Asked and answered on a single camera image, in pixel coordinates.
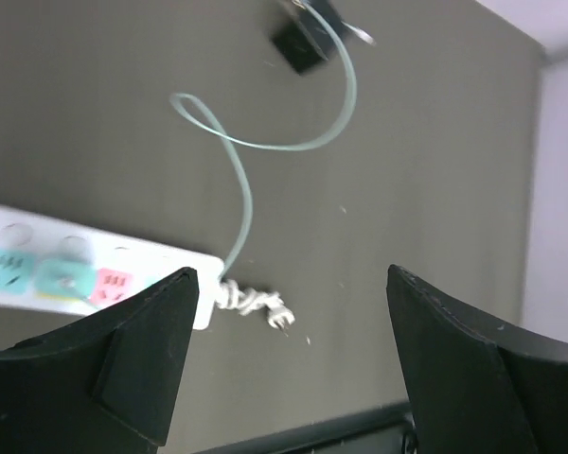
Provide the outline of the white power strip coloured sockets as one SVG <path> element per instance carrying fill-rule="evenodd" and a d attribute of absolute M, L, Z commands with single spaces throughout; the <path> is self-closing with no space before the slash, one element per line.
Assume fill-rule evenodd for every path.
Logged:
<path fill-rule="evenodd" d="M 220 258 L 0 205 L 0 307 L 87 316 L 184 267 L 197 272 L 204 330 Z"/>

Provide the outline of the dark grey table mat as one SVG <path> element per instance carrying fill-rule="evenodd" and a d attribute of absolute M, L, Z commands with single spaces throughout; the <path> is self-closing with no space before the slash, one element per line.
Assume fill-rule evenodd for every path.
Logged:
<path fill-rule="evenodd" d="M 472 1 L 339 1 L 374 45 L 346 130 L 305 153 L 241 148 L 255 203 L 232 278 L 296 321 L 218 311 L 194 334 L 168 453 L 399 401 L 389 265 L 519 318 L 541 52 Z M 224 256 L 240 190 L 201 98 L 238 138 L 298 143 L 339 113 L 333 60 L 298 76 L 274 1 L 0 1 L 0 203 Z"/>

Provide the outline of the black cube block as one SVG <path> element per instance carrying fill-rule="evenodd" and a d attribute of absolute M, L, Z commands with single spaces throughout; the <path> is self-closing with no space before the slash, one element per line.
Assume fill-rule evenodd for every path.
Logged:
<path fill-rule="evenodd" d="M 316 69 L 336 50 L 335 42 L 307 9 L 306 3 L 340 38 L 346 36 L 343 19 L 331 1 L 279 1 L 285 18 L 272 33 L 270 41 L 297 75 Z"/>

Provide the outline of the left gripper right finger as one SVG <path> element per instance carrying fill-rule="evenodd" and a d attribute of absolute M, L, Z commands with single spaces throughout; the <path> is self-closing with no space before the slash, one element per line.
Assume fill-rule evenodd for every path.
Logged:
<path fill-rule="evenodd" d="M 568 453 L 568 343 L 392 265 L 387 303 L 420 453 Z"/>

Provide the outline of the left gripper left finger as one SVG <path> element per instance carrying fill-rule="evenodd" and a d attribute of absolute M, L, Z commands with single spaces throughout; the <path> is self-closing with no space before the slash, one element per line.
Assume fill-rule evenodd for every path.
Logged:
<path fill-rule="evenodd" d="M 113 306 L 0 350 L 0 453 L 165 445 L 199 283 L 182 268 Z"/>

